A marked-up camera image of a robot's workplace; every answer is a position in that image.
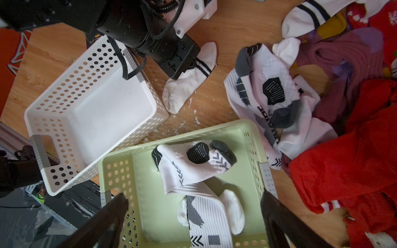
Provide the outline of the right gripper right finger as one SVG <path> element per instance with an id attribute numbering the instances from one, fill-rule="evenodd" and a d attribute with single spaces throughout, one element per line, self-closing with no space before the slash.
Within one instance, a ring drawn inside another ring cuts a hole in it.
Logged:
<path id="1" fill-rule="evenodd" d="M 268 244 L 271 248 L 288 248 L 287 238 L 297 248 L 331 247 L 329 243 L 266 190 L 261 199 L 261 211 L 268 236 Z"/>

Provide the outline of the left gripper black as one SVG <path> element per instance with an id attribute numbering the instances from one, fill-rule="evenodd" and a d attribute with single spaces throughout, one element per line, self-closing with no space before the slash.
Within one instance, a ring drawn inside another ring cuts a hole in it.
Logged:
<path id="1" fill-rule="evenodd" d="M 200 48 L 188 35 L 177 36 L 175 22 L 167 23 L 148 1 L 107 1 L 96 29 L 152 58 L 168 77 L 177 79 L 196 66 Z"/>

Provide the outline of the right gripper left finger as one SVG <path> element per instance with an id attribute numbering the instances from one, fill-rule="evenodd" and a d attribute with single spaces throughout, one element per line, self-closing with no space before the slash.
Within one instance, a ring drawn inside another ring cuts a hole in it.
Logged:
<path id="1" fill-rule="evenodd" d="M 58 247 L 117 248 L 128 206 L 124 194 L 118 194 Z"/>

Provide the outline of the small white sock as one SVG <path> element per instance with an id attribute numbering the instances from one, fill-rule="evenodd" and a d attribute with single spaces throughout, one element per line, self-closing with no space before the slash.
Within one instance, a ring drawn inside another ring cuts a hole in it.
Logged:
<path id="1" fill-rule="evenodd" d="M 245 227 L 245 213 L 237 195 L 231 190 L 224 190 L 219 199 L 225 206 L 228 224 L 232 235 L 240 234 Z M 188 227 L 187 217 L 187 197 L 185 196 L 179 203 L 177 219 L 182 226 Z"/>

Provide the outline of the white sock black stripes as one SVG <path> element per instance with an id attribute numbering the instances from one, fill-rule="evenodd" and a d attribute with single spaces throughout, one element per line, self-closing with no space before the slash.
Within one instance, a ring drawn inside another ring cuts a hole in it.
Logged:
<path id="1" fill-rule="evenodd" d="M 162 100 L 168 112 L 177 114 L 188 98 L 206 81 L 215 68 L 217 46 L 208 42 L 201 47 L 194 67 L 183 72 L 178 79 L 169 79 L 163 89 Z"/>

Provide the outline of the red santa sock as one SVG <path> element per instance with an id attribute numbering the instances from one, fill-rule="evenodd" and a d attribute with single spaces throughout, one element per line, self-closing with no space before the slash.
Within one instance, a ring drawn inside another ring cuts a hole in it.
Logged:
<path id="1" fill-rule="evenodd" d="M 351 248 L 397 246 L 397 198 L 381 192 L 344 199 L 344 219 Z"/>

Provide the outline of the red christmas sock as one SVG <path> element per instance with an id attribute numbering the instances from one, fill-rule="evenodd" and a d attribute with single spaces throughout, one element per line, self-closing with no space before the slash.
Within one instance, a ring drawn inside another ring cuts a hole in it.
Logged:
<path id="1" fill-rule="evenodd" d="M 345 134 L 300 154 L 289 166 L 305 206 L 324 213 L 352 212 L 394 216 L 397 184 L 397 83 L 369 80 Z"/>

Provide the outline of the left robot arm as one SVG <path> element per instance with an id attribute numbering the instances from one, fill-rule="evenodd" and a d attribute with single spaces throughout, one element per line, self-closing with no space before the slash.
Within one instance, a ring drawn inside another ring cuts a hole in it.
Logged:
<path id="1" fill-rule="evenodd" d="M 197 66 L 200 48 L 187 35 L 179 38 L 174 24 L 185 1 L 1 1 L 1 27 L 17 32 L 65 23 L 83 31 L 88 41 L 95 35 L 108 37 L 112 50 L 128 80 L 145 67 L 143 61 L 132 72 L 117 45 L 123 43 L 129 52 L 144 60 L 152 58 L 171 79 L 178 79 Z"/>

